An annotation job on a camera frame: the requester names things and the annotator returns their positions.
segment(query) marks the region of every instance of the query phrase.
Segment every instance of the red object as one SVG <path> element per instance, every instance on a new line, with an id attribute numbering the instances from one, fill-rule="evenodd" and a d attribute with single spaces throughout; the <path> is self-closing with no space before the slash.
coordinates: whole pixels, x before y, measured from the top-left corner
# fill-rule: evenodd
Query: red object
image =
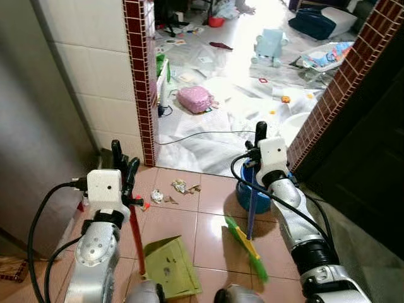
<path id="1" fill-rule="evenodd" d="M 227 46 L 227 45 L 225 45 L 224 43 L 221 43 L 221 42 L 209 42 L 209 44 L 211 46 L 218 47 L 220 49 L 228 49 L 230 51 L 233 50 L 230 46 Z"/>
<path id="2" fill-rule="evenodd" d="M 209 17 L 208 24 L 210 27 L 221 27 L 225 23 L 225 18 Z"/>
<path id="3" fill-rule="evenodd" d="M 77 209 L 80 210 L 82 213 L 84 213 L 84 205 L 83 205 L 83 202 L 80 201 L 80 203 L 78 203 Z"/>
<path id="4" fill-rule="evenodd" d="M 143 254 L 143 245 L 141 243 L 138 218 L 136 217 L 136 210 L 134 209 L 134 205 L 131 205 L 129 209 L 131 210 L 131 218 L 129 219 L 129 221 L 131 222 L 134 245 L 136 246 L 139 257 L 139 273 L 140 275 L 144 275 L 146 273 L 145 255 Z"/>

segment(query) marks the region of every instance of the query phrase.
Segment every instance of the red bowl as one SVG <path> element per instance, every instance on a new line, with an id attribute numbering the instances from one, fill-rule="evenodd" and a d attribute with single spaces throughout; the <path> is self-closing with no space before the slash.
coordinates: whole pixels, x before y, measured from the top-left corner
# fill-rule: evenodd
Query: red bowl
<path id="1" fill-rule="evenodd" d="M 225 23 L 225 18 L 209 17 L 208 23 L 210 27 L 221 27 Z"/>

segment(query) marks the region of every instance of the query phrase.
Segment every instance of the green broom bristles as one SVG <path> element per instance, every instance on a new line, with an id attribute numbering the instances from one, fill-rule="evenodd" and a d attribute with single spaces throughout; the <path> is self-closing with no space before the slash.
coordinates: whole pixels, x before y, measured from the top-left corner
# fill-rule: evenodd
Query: green broom bristles
<path id="1" fill-rule="evenodd" d="M 243 241 L 240 239 L 240 236 L 238 235 L 236 228 L 238 227 L 237 223 L 234 221 L 233 218 L 231 217 L 226 217 L 225 216 L 225 221 L 227 223 L 227 227 L 229 229 L 229 231 L 232 233 L 232 235 L 236 238 L 237 241 L 239 241 L 242 246 L 246 249 L 246 251 L 248 252 L 249 258 L 250 258 L 250 262 L 252 263 L 252 265 L 254 266 L 259 279 L 261 279 L 261 281 L 263 282 L 267 282 L 269 280 L 268 274 L 266 273 L 264 264 L 262 262 L 261 259 L 257 259 L 255 258 L 251 252 L 245 247 Z"/>

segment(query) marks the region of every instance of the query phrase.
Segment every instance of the white container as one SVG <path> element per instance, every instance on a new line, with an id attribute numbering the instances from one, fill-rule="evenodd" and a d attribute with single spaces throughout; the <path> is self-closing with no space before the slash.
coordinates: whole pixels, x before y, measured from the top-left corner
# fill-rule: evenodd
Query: white container
<path id="1" fill-rule="evenodd" d="M 328 38 L 349 31 L 349 29 L 352 25 L 354 25 L 357 19 L 357 17 L 355 17 L 354 15 L 351 15 L 350 13 L 341 11 L 336 8 L 323 8 L 321 10 L 321 14 L 331 21 L 334 21 L 336 24 L 333 32 L 330 33 L 330 36 L 328 36 Z"/>

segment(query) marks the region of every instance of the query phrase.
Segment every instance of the tiled floor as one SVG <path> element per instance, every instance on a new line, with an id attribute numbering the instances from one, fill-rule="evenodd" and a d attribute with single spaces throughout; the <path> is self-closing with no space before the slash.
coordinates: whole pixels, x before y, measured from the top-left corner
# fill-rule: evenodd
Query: tiled floor
<path id="1" fill-rule="evenodd" d="M 170 185 L 174 179 L 183 179 L 189 186 L 201 184 L 202 191 L 183 196 Z M 138 210 L 143 245 L 149 242 L 182 235 L 186 249 L 194 261 L 202 284 L 203 293 L 172 302 L 213 302 L 215 292 L 238 283 L 259 292 L 265 302 L 304 302 L 300 283 L 292 258 L 280 237 L 276 220 L 269 215 L 260 215 L 256 220 L 255 244 L 261 253 L 270 281 L 262 285 L 249 264 L 247 253 L 225 228 L 224 214 L 235 217 L 237 223 L 246 227 L 247 213 L 235 198 L 235 180 L 214 175 L 202 175 L 158 168 L 140 168 L 136 175 L 135 193 L 142 195 L 151 208 Z M 179 204 L 150 201 L 153 188 L 172 196 Z M 80 232 L 87 213 L 80 215 L 72 238 Z M 129 224 L 121 231 L 119 243 L 121 259 L 115 270 L 116 287 L 113 302 L 122 302 L 130 289 L 140 281 L 138 261 Z M 52 270 L 51 297 L 53 302 L 63 302 L 64 294 L 73 271 L 73 250 L 67 251 L 62 261 Z M 0 302 L 35 302 L 29 278 L 21 285 L 0 283 Z"/>

